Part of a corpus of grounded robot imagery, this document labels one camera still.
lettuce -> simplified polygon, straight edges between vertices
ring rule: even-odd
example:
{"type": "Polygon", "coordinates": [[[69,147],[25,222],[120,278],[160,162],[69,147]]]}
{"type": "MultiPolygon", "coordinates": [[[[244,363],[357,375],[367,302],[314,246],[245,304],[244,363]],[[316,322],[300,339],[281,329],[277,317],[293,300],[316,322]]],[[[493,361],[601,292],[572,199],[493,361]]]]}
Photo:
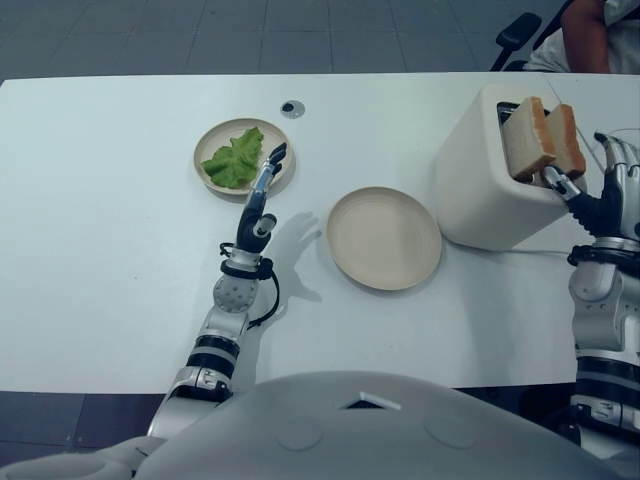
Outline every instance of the lettuce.
{"type": "Polygon", "coordinates": [[[258,173],[258,156],[264,135],[258,127],[232,138],[230,147],[220,147],[211,160],[201,163],[211,181],[226,188],[238,188],[251,182],[258,173]]]}

floor tile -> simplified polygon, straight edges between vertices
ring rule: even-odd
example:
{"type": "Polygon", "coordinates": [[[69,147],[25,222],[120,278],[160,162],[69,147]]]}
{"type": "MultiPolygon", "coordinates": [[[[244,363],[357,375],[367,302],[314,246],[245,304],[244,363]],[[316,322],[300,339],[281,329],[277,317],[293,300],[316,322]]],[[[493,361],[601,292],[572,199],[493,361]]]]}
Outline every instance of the floor tile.
{"type": "Polygon", "coordinates": [[[200,33],[187,62],[187,73],[257,73],[261,32],[200,33]]]}
{"type": "Polygon", "coordinates": [[[272,32],[324,32],[328,0],[269,0],[266,29],[272,32]]]}
{"type": "Polygon", "coordinates": [[[264,28],[267,0],[207,0],[200,32],[259,31],[264,28]]]}
{"type": "MultiPolygon", "coordinates": [[[[496,36],[491,33],[467,33],[465,37],[478,64],[478,70],[489,71],[502,51],[502,47],[495,42],[496,36]]],[[[519,52],[514,52],[507,64],[514,60],[527,60],[531,54],[531,44],[532,42],[519,52]]]]}
{"type": "Polygon", "coordinates": [[[460,30],[448,0],[390,0],[399,31],[451,33],[460,30]]]}
{"type": "Polygon", "coordinates": [[[68,447],[0,441],[0,468],[12,463],[65,453],[68,447]]]}
{"type": "Polygon", "coordinates": [[[508,0],[449,0],[464,32],[493,33],[506,28],[523,10],[508,0]]]}
{"type": "Polygon", "coordinates": [[[0,45],[0,76],[30,78],[47,75],[51,57],[60,45],[58,37],[14,36],[0,45]]]}
{"type": "Polygon", "coordinates": [[[144,5],[145,0],[91,0],[72,33],[129,33],[144,5]]]}
{"type": "Polygon", "coordinates": [[[116,60],[121,75],[176,75],[184,73],[193,33],[137,33],[127,39],[116,60]]]}
{"type": "Polygon", "coordinates": [[[86,395],[75,447],[104,448],[146,435],[163,395],[86,395]]]}
{"type": "Polygon", "coordinates": [[[333,32],[333,71],[336,73],[404,72],[395,32],[333,32]]]}
{"type": "Polygon", "coordinates": [[[409,72],[477,70],[475,59],[462,34],[400,33],[399,35],[409,72]]]}
{"type": "Polygon", "coordinates": [[[125,34],[65,38],[51,59],[51,76],[111,75],[127,40],[125,34]]]}
{"type": "Polygon", "coordinates": [[[0,39],[8,38],[15,33],[27,18],[26,13],[2,12],[0,10],[0,39]]]}
{"type": "Polygon", "coordinates": [[[391,31],[388,0],[329,0],[331,30],[391,31]]]}
{"type": "Polygon", "coordinates": [[[0,392],[0,441],[70,445],[84,395],[0,392]]]}
{"type": "Polygon", "coordinates": [[[330,73],[329,34],[265,32],[260,58],[263,73],[330,73]]]}
{"type": "Polygon", "coordinates": [[[86,6],[87,0],[40,0],[15,33],[65,36],[86,6]]]}
{"type": "Polygon", "coordinates": [[[148,0],[136,32],[193,33],[198,27],[205,0],[148,0]]]}

chair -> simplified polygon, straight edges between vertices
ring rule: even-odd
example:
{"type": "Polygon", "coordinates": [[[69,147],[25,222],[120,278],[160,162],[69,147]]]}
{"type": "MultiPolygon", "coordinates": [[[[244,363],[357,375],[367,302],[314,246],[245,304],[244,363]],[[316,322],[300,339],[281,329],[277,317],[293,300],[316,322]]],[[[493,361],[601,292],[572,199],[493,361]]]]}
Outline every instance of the chair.
{"type": "MultiPolygon", "coordinates": [[[[558,13],[553,17],[549,24],[542,31],[540,36],[533,44],[533,49],[537,49],[545,39],[560,28],[560,19],[562,14],[571,4],[573,0],[567,0],[560,8],[558,13]]],[[[496,43],[502,47],[502,52],[491,67],[492,72],[499,72],[504,67],[507,60],[513,52],[517,52],[533,37],[540,25],[542,19],[533,13],[523,13],[516,18],[511,25],[502,30],[496,37],[496,43]]],[[[504,68],[505,72],[520,72],[527,62],[524,60],[516,60],[511,62],[504,68]]]]}

toast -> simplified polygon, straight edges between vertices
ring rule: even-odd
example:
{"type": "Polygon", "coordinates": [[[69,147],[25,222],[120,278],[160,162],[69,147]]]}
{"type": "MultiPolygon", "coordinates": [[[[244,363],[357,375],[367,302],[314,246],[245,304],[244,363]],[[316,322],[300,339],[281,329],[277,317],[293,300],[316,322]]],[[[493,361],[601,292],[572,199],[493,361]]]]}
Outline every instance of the toast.
{"type": "Polygon", "coordinates": [[[502,139],[509,174],[520,182],[530,182],[535,172],[556,159],[554,141],[538,97],[526,98],[513,111],[502,125],[502,139]]]}
{"type": "Polygon", "coordinates": [[[581,177],[587,164],[578,145],[573,109],[560,104],[547,115],[546,121],[556,149],[556,158],[551,165],[559,167],[571,180],[581,177]]]}

empty plate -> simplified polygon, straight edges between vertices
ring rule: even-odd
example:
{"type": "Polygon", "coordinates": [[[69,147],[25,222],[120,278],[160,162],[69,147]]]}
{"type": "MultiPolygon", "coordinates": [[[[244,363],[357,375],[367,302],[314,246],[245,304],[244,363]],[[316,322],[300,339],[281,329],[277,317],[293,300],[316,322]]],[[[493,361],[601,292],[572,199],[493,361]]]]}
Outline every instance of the empty plate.
{"type": "Polygon", "coordinates": [[[287,155],[284,157],[282,162],[280,162],[282,164],[282,170],[280,170],[280,173],[275,176],[271,184],[275,184],[284,176],[287,169],[293,163],[293,149],[291,148],[291,144],[289,143],[286,135],[282,133],[282,130],[278,127],[269,122],[265,122],[264,120],[258,120],[255,118],[238,118],[213,127],[204,134],[204,137],[200,139],[196,146],[196,150],[193,154],[194,166],[196,167],[196,172],[198,172],[198,175],[207,187],[228,195],[246,195],[249,193],[251,187],[250,183],[243,185],[240,188],[227,188],[216,185],[211,181],[211,178],[202,169],[200,164],[206,160],[210,160],[211,157],[213,157],[213,154],[220,147],[230,146],[232,138],[239,138],[244,134],[244,132],[254,127],[258,127],[260,132],[264,135],[264,138],[262,139],[262,150],[257,161],[258,170],[260,170],[260,166],[264,163],[274,148],[282,143],[287,144],[287,155]]]}
{"type": "Polygon", "coordinates": [[[420,283],[433,273],[442,250],[440,230],[427,209],[384,187],[344,196],[329,215],[327,240],[344,273],[379,290],[420,283]]]}

